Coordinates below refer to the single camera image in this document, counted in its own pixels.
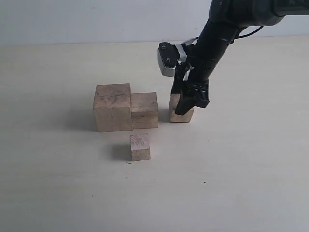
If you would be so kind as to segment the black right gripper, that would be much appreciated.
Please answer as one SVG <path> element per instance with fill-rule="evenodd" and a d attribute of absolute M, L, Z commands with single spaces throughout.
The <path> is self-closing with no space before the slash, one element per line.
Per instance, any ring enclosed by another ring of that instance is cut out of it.
<path fill-rule="evenodd" d="M 205 83 L 189 82 L 184 80 L 190 70 L 185 65 L 176 66 L 171 94 L 180 94 L 175 113 L 185 115 L 195 106 L 206 108 L 209 100 L 209 81 Z"/>

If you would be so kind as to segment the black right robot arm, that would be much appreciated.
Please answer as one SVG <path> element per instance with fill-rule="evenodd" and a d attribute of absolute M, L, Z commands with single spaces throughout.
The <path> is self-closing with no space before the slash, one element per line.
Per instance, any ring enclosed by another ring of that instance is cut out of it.
<path fill-rule="evenodd" d="M 198 37 L 182 44 L 161 43 L 162 64 L 173 70 L 172 93 L 180 95 L 175 109 L 185 115 L 206 108 L 209 76 L 227 48 L 248 27 L 273 26 L 287 15 L 308 15 L 307 0 L 213 0 L 209 19 Z"/>

